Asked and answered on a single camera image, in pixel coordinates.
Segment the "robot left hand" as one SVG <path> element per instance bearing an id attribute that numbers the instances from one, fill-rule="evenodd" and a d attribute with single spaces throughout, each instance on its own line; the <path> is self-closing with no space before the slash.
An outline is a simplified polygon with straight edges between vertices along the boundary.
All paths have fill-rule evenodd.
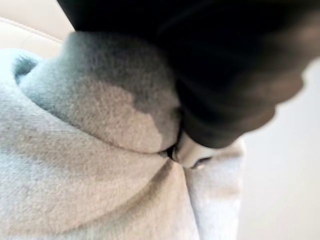
<path id="1" fill-rule="evenodd" d="M 177 79 L 182 126 L 169 156 L 195 168 L 260 128 L 303 86 L 320 54 L 317 0 L 61 0 L 76 31 L 160 48 Z"/>

